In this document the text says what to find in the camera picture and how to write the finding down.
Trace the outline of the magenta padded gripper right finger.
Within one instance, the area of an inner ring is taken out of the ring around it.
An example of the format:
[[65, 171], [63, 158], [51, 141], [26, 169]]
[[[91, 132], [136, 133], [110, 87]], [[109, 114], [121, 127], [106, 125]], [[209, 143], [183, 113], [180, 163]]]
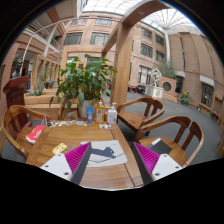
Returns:
[[133, 153], [145, 185], [182, 169], [168, 154], [159, 155], [138, 143], [133, 144]]

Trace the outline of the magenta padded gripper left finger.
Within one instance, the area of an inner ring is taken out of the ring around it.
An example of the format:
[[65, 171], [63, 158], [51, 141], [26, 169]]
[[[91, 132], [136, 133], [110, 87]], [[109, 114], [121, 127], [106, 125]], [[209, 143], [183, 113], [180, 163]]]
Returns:
[[54, 155], [41, 169], [79, 185], [91, 152], [91, 143], [87, 142], [66, 154]]

